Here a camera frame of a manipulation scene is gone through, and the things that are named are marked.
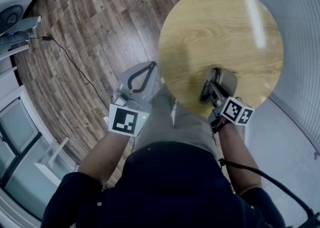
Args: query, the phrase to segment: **wood grain surface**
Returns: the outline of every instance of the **wood grain surface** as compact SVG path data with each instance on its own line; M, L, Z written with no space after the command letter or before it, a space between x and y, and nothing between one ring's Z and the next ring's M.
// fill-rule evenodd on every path
M177 100L208 117L212 105L198 103L207 69L234 72L235 97L256 108L278 82L283 44L273 16L258 0L181 0L162 27L158 58Z
M42 16L34 37L52 35L86 74L108 105L120 74L156 61L163 23L179 0L38 0ZM108 111L96 92L54 42L31 40L15 55L23 84L44 123L79 163L107 131ZM132 142L108 182L121 176Z

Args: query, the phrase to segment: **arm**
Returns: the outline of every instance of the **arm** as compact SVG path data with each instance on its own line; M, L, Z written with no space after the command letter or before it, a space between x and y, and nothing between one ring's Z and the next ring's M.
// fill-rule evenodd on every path
M258 165L248 151L234 124L228 123L222 127L219 131L219 138L223 156L227 161L258 169ZM242 196L252 188L262 188L262 180L258 174L231 166L226 166L226 168L237 195Z
M129 136L108 132L81 162L78 172L104 185L115 171Z

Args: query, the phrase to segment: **black cable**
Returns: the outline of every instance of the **black cable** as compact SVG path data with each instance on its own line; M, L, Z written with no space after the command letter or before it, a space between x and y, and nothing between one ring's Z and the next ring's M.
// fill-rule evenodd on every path
M106 105L106 103L102 100L102 98L100 97L96 87L92 84L92 82L87 78L87 76L82 72L82 70L80 70L77 65L75 64L74 61L71 60L71 58L69 57L67 51L64 49L63 46L61 46L54 38L52 37L46 37L46 38L50 38L52 41L54 41L60 48L63 49L63 51L65 52L66 56L68 57L68 59L70 60L70 62L74 65L74 67L83 75L83 77L91 84L91 86L94 88L97 96L100 98L101 102L103 103L104 107L109 111L109 107Z
M261 171L261 170L259 170L257 168L254 168L254 167L244 166L244 165L241 165L241 164L230 162L230 161L225 160L224 158L219 159L219 162L220 162L221 166L228 165L228 166L234 167L236 169L249 170L249 171L251 171L253 173L256 173L256 174L264 177L265 179L269 180L271 183L273 183L274 185L279 187L282 191L284 191L291 198L293 198L304 209L304 211L306 212L306 214L308 216L308 219L312 218L315 215L314 211L302 199L300 199L298 196L296 196L292 191L290 191L282 183L280 183L279 181L275 180L271 176L267 175L263 171Z
M35 37L35 38L30 38L29 40L37 40L37 39L42 39L43 41L54 41L61 49L63 49L64 53L66 54L66 56L68 57L68 59L70 60L70 62L74 65L74 67L83 75L83 77L91 84L91 86L94 88L97 96L100 98L101 102L103 103L104 107L109 111L109 107L106 105L106 103L102 100L102 98L100 97L96 87L92 84L92 82L87 78L87 76L82 72L82 70L80 70L78 68L78 66L75 64L75 62L69 57L67 51L65 50L65 48L63 46L61 46L54 38L49 37L49 36L43 36L43 37ZM15 41L15 42L8 42L6 44L13 44L13 43L17 43L17 42L21 42L21 40L19 41Z

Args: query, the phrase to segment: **person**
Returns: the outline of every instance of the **person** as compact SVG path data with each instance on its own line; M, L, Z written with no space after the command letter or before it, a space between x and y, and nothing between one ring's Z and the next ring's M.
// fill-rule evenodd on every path
M78 172L64 176L41 227L285 227L259 175L227 166L233 193L218 165L208 122L180 104L173 122L174 104L163 86L121 178L102 190L129 141L108 132ZM226 160L258 168L232 123L218 135Z

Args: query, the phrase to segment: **dark blue shirt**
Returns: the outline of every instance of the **dark blue shirt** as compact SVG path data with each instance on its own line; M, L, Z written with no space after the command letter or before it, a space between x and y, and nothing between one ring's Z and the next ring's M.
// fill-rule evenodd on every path
M67 174L42 227L274 227L285 223L261 188L232 192L214 156L179 142L152 143L131 154L114 188Z

